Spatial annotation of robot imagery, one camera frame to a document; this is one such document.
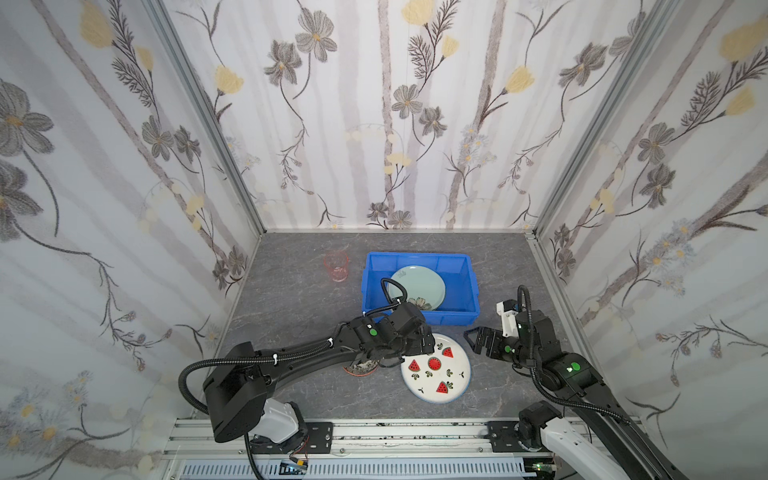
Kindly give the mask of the watermelon pattern plate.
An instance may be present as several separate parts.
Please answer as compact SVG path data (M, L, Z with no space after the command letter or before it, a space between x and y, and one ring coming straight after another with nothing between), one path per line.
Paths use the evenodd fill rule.
M458 399L471 381L471 364L462 346L453 338L434 333L431 354L406 356L401 375L408 390L422 401L447 404Z

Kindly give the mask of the mint green flower plate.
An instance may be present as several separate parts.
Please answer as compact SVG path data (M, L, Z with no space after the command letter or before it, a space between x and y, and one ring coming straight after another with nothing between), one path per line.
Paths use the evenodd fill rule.
M435 271L424 266L406 266L396 271L387 283L391 299L404 297L421 310L436 310L444 301L447 287Z

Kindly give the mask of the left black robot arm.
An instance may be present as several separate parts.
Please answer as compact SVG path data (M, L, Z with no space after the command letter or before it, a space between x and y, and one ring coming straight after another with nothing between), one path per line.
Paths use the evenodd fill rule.
M294 452L309 436L298 405L274 400L279 388L334 365L402 363L409 356L434 352L436 341L422 311L404 295L387 301L339 323L321 339L267 350L244 342L223 358L194 362L179 373L179 392L208 416L216 442L243 440L252 474L260 479L253 452L257 439Z

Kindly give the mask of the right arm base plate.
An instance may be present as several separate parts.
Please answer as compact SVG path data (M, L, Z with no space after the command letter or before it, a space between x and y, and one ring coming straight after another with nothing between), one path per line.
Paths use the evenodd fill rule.
M542 448L539 429L526 420L489 421L486 427L494 453L537 452Z

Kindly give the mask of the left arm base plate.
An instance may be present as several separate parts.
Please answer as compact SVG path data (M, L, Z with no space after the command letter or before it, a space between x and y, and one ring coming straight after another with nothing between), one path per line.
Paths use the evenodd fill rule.
M250 447L254 454L329 454L333 433L332 422L309 422L282 443L274 443L267 437L255 435L250 439Z

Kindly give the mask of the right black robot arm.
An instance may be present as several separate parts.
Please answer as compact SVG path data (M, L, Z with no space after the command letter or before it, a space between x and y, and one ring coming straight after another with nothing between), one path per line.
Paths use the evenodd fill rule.
M475 327L464 339L474 353L522 372L542 398L520 411L509 433L491 423L492 443L547 450L584 479L684 478L622 408L597 368L562 348L551 319L533 309L526 286L497 310L501 328Z

